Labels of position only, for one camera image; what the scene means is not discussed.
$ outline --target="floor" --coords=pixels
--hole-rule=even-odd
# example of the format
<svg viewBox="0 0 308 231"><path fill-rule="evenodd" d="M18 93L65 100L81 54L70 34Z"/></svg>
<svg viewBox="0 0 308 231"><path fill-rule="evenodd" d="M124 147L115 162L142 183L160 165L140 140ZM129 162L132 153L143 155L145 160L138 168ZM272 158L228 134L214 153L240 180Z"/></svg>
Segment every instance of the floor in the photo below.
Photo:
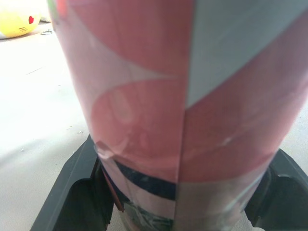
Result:
<svg viewBox="0 0 308 231"><path fill-rule="evenodd" d="M0 40L0 230L30 230L63 164L88 135L51 28ZM308 174L308 103L282 143ZM124 230L117 212L109 231ZM245 214L233 231L253 229Z"/></svg>

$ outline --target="cylindrical object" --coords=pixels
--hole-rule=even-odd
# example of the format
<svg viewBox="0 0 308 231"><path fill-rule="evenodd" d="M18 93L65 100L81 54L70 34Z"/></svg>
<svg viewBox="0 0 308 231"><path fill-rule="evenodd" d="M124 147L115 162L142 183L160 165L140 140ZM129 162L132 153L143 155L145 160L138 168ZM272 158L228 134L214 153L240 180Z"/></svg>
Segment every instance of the cylindrical object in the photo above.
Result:
<svg viewBox="0 0 308 231"><path fill-rule="evenodd" d="M127 230L230 230L306 100L308 2L50 4Z"/></svg>

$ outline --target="dark blue stripe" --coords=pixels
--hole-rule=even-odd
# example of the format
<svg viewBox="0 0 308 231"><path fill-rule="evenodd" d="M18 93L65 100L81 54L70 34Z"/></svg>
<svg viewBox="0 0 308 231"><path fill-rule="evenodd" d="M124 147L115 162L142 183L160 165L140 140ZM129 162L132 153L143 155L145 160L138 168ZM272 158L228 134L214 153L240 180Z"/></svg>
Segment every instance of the dark blue stripe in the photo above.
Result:
<svg viewBox="0 0 308 231"><path fill-rule="evenodd" d="M176 184L144 175L143 173L135 171L117 161L115 161L115 163L122 174L138 187L156 196L160 196L168 200L175 200Z"/></svg>
<svg viewBox="0 0 308 231"><path fill-rule="evenodd" d="M130 202L129 198L128 198L127 196L125 196L125 195L121 192L121 190L119 190L119 188L115 185L115 183L112 181L112 179L111 179L110 176L108 175L108 173L107 173L107 171L105 170L105 168L103 167L103 165L101 165L101 167L102 167L102 170L103 170L105 176L108 178L108 180L109 180L111 186L113 187L113 189L114 189L114 191L115 191L117 197L119 198L119 201L120 201L122 207L124 208L124 203Z"/></svg>

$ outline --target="white stripe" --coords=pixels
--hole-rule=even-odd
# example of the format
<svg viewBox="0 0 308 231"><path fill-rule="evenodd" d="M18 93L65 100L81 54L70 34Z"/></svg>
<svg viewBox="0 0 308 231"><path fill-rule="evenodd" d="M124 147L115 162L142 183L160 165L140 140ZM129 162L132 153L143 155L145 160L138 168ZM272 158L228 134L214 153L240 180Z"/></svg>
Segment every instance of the white stripe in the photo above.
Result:
<svg viewBox="0 0 308 231"><path fill-rule="evenodd" d="M256 186L268 165L269 161L251 172L230 180L180 182L177 187L176 219L205 218L236 209L235 205Z"/></svg>
<svg viewBox="0 0 308 231"><path fill-rule="evenodd" d="M307 7L307 0L197 0L186 107L243 67Z"/></svg>
<svg viewBox="0 0 308 231"><path fill-rule="evenodd" d="M130 182L112 159L103 160L102 163L114 184L135 205L154 215L169 219L174 218L175 201L151 194Z"/></svg>

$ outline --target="yellow plush toy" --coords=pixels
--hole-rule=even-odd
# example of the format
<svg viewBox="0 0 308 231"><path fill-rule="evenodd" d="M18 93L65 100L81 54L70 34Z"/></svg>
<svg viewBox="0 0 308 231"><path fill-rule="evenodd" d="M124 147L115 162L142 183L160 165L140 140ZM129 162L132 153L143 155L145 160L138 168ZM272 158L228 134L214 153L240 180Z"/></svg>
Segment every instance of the yellow plush toy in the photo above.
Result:
<svg viewBox="0 0 308 231"><path fill-rule="evenodd" d="M23 1L13 2L0 0L0 39L24 35L39 24L40 12L36 7L25 7Z"/></svg>

